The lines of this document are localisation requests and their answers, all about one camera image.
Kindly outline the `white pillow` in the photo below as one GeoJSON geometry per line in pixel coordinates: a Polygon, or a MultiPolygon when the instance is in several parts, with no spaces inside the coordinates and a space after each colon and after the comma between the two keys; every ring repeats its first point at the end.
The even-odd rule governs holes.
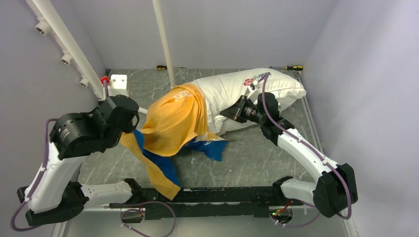
{"type": "Polygon", "coordinates": [[[258,82],[259,94],[262,92],[262,78],[269,73],[265,92],[273,93],[282,112],[296,100],[306,95],[303,85],[293,77],[269,68],[257,68],[245,71],[210,76],[192,81],[205,97],[208,129],[216,135],[254,125],[247,121],[238,123],[220,115],[222,110],[232,106],[242,95],[247,96],[248,85],[258,82]]]}

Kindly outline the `yellow and blue pillowcase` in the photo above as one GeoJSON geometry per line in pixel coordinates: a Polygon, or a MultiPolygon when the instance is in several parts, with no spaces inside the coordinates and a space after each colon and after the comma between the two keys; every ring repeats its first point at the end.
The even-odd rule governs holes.
{"type": "Polygon", "coordinates": [[[170,158],[191,149],[221,161],[227,140],[210,132],[204,95],[196,85],[186,83],[154,102],[142,128],[122,134],[120,144],[145,164],[152,186],[173,200],[180,181],[170,158]]]}

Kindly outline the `white pvc pipe rack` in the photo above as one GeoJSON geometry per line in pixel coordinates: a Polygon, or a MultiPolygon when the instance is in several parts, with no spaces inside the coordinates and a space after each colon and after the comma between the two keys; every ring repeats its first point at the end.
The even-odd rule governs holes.
{"type": "MultiPolygon", "coordinates": [[[[127,73],[130,94],[144,107],[170,90],[168,72],[151,70],[164,60],[151,1],[53,0],[51,5],[98,76],[107,69],[127,73]]],[[[20,7],[26,24],[22,81],[28,83],[31,110],[46,115],[90,108],[92,90],[77,85],[81,76],[75,66],[59,62],[56,41],[35,31],[33,5],[22,0],[20,7]]]]}

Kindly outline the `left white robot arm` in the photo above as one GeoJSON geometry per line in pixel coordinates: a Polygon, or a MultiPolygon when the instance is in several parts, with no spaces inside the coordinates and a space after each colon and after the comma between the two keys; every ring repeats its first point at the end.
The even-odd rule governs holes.
{"type": "Polygon", "coordinates": [[[90,112],[68,113],[54,120],[46,132],[45,155],[34,180],[17,190],[21,206],[28,207],[28,230],[69,221],[89,207],[141,203],[142,189],[132,178],[105,185],[72,181],[90,154],[115,147],[123,133],[136,129],[138,110],[134,100],[116,95],[90,112]]]}

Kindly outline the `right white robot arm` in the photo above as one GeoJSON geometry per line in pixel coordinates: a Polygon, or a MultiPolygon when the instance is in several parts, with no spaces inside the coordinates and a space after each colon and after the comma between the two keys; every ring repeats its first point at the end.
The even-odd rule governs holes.
{"type": "Polygon", "coordinates": [[[220,114],[239,123],[257,123],[267,140],[292,155],[314,179],[314,182],[293,177],[278,180],[272,192],[275,203],[284,205],[296,199],[328,218],[351,217],[352,205],[358,200],[354,169],[347,163],[338,164],[306,141],[292,123],[280,116],[274,94],[259,94],[257,104],[241,96],[220,114]]]}

